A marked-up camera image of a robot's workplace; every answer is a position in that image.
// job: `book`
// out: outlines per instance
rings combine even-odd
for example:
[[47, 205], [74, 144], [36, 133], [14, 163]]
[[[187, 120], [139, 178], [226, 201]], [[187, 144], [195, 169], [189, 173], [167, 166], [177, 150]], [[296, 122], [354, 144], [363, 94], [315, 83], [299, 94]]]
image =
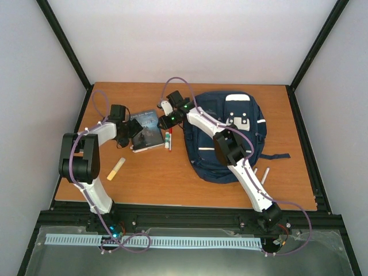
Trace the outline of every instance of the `book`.
[[145, 151], [164, 144], [161, 129], [157, 126], [159, 119], [155, 109], [132, 114], [131, 119], [136, 119], [143, 127], [143, 130], [132, 139], [133, 152]]

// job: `backpack buckle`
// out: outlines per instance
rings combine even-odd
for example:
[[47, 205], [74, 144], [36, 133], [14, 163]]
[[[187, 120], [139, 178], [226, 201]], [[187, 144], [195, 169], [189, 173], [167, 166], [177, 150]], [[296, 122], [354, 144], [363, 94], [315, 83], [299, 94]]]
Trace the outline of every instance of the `backpack buckle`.
[[250, 122], [246, 113], [240, 115], [239, 113], [235, 114], [234, 112], [230, 112], [226, 124], [235, 124], [238, 129], [250, 131]]
[[255, 136], [257, 136], [257, 141], [259, 143], [262, 143], [265, 140], [265, 137], [262, 134], [259, 134], [258, 132], [256, 132]]

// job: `backpack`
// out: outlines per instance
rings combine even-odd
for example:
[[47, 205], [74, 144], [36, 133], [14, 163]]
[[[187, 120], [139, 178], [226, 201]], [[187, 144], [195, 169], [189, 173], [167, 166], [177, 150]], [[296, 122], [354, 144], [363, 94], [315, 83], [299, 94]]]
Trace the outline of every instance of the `backpack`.
[[[254, 147], [249, 163], [254, 166], [258, 158], [289, 158], [289, 154], [262, 155], [267, 135], [266, 120], [260, 107], [251, 95], [241, 91], [212, 91], [195, 97], [198, 106], [208, 115], [227, 125], [234, 123], [245, 134]], [[212, 137], [191, 125], [187, 119], [183, 122], [185, 146], [190, 163], [198, 176], [213, 183], [236, 182], [237, 178], [219, 163], [214, 152]], [[248, 143], [243, 140], [246, 152], [251, 152]]]

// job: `white wall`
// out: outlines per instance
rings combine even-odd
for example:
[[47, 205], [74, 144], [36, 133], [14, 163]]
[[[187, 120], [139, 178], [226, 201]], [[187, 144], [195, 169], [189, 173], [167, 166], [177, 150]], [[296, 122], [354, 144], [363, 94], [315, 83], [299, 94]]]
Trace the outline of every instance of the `white wall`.
[[36, 1], [0, 3], [0, 275], [14, 276], [48, 209], [84, 88]]
[[336, 0], [50, 0], [95, 81], [290, 84]]
[[332, 210], [368, 275], [368, 2], [350, 1], [296, 91]]

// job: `wooden table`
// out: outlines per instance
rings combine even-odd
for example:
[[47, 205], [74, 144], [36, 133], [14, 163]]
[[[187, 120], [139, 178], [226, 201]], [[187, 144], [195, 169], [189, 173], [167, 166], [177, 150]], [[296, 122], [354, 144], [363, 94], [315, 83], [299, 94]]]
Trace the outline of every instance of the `wooden table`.
[[[156, 107], [163, 83], [96, 83], [94, 89], [103, 90], [110, 104], [127, 106], [132, 113]], [[316, 210], [311, 183], [305, 166], [292, 110], [284, 86], [274, 85], [213, 85], [193, 84], [196, 94], [213, 90], [241, 90], [253, 95], [267, 120], [264, 154], [288, 152], [292, 158], [279, 160], [259, 159], [256, 167], [261, 179], [266, 167], [271, 170], [264, 184], [275, 199], [293, 201], [307, 210]], [[191, 97], [183, 83], [170, 83], [166, 95], [179, 90], [183, 97]], [[106, 105], [100, 94], [95, 95], [99, 110]], [[81, 129], [93, 126], [101, 118], [91, 99], [81, 123]], [[108, 195], [116, 203], [182, 205], [220, 208], [252, 208], [239, 182], [214, 184], [201, 180], [192, 169], [181, 128], [172, 130], [172, 152], [164, 147], [133, 153], [129, 147], [116, 148], [115, 141], [100, 147], [100, 178]], [[106, 179], [117, 161], [124, 157], [124, 165], [112, 181]], [[62, 179], [55, 200], [84, 201], [80, 191]], [[281, 205], [282, 209], [295, 209]]]

